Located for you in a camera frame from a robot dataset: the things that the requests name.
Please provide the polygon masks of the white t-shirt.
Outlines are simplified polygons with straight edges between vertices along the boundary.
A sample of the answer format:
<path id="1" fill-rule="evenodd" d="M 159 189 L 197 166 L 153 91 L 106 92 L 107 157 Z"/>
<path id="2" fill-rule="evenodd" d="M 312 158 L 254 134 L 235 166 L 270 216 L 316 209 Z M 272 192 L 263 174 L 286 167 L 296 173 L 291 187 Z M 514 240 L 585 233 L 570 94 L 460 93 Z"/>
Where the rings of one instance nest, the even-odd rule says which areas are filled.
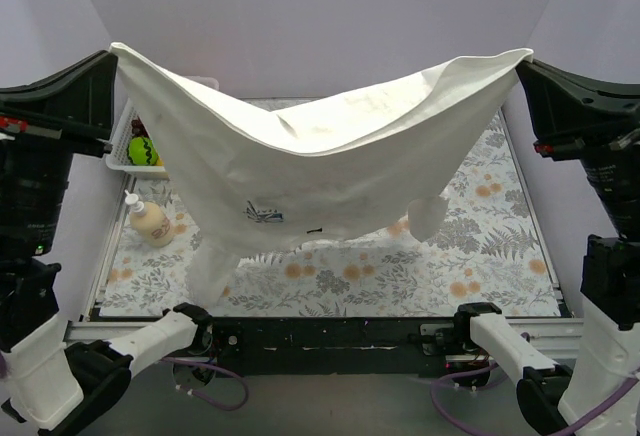
<path id="1" fill-rule="evenodd" d="M 529 48 L 267 111 L 110 47 L 126 92 L 199 227 L 189 293 L 213 305 L 244 258 L 345 241 L 407 219 L 429 239 L 447 186 L 517 83 Z"/>

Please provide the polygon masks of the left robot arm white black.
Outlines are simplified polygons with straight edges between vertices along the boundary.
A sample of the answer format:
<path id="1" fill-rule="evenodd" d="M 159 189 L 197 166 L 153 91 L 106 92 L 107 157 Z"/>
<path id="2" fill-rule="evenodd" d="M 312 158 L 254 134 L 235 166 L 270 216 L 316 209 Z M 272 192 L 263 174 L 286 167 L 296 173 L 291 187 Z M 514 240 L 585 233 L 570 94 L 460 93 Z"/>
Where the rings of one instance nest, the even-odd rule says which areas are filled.
<path id="1" fill-rule="evenodd" d="M 111 150 L 118 59 L 99 51 L 35 83 L 1 92 L 2 410 L 42 435 L 75 435 L 111 409 L 163 357 L 201 350 L 212 324 L 183 303 L 110 340 L 66 345 L 53 290 L 53 244 L 75 155 Z"/>

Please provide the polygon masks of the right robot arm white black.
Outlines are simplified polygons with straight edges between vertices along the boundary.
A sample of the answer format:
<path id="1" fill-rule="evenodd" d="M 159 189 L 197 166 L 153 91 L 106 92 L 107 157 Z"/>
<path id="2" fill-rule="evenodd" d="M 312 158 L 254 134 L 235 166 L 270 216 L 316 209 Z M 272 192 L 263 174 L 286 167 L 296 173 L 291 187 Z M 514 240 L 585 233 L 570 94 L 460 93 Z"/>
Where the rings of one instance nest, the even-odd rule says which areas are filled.
<path id="1" fill-rule="evenodd" d="M 573 367 L 544 356 L 489 303 L 462 305 L 456 334 L 483 349 L 516 387 L 541 435 L 635 435 L 639 411 L 639 89 L 548 64 L 519 64 L 538 154 L 577 160 L 615 228 L 590 236 L 583 323 Z"/>

